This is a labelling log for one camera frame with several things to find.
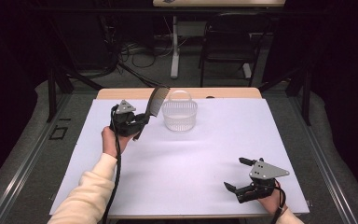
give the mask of black curtain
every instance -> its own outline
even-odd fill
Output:
[[[358,1],[344,16],[313,72],[338,153],[358,180]]]
[[[321,10],[336,3],[349,8],[343,10],[337,27],[331,27],[332,38],[312,71],[311,89],[324,99],[336,149],[358,180],[358,1],[286,0],[285,8]],[[300,65],[324,22],[280,20],[263,81]]]
[[[46,66],[16,1],[0,1],[0,168],[32,116]]]

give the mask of chair leg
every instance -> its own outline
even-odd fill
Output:
[[[251,74],[251,78],[249,78],[248,87],[252,87],[253,79],[255,77],[255,67],[256,67],[256,65],[257,65],[257,62],[254,62],[254,64],[252,65],[252,74]]]
[[[205,66],[205,61],[203,59],[200,60],[200,65],[201,65],[200,87],[203,87],[203,73],[204,73],[204,66]]]

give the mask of human arm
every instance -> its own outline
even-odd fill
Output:
[[[266,198],[258,199],[263,207],[271,214],[275,215],[277,208],[280,206],[281,197],[280,192],[275,189],[272,194]],[[293,212],[284,204],[281,214],[276,222],[277,224],[303,224],[303,222],[296,217]]]
[[[133,136],[118,138],[121,152]],[[103,154],[91,171],[85,172],[79,185],[60,204],[49,223],[97,223],[103,216],[115,183],[112,181],[117,163],[115,134],[103,128]]]

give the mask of human hand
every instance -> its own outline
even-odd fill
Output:
[[[275,183],[276,187],[280,187],[280,184],[278,181],[276,181]],[[271,214],[274,215],[275,212],[277,211],[278,207],[281,204],[281,199],[282,197],[280,197],[280,192],[275,189],[274,191],[272,191],[272,194],[266,198],[262,198],[262,199],[257,199],[261,205],[263,205],[263,207]],[[282,208],[281,214],[283,214],[287,209],[287,205],[285,204]]]
[[[127,137],[124,137],[121,135],[118,136],[118,142],[120,143],[121,153],[124,152],[127,144],[136,134],[133,134],[133,135],[130,135]],[[110,130],[109,126],[106,126],[103,128],[101,135],[103,137],[103,153],[109,154],[109,155],[113,156],[114,158],[116,158],[117,157],[117,149],[116,149],[115,133],[112,130]]]

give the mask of office chair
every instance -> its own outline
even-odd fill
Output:
[[[205,62],[236,63],[240,69],[252,65],[249,85],[252,86],[261,42],[271,27],[271,20],[260,14],[225,12],[211,17],[204,30],[199,68],[203,87]]]

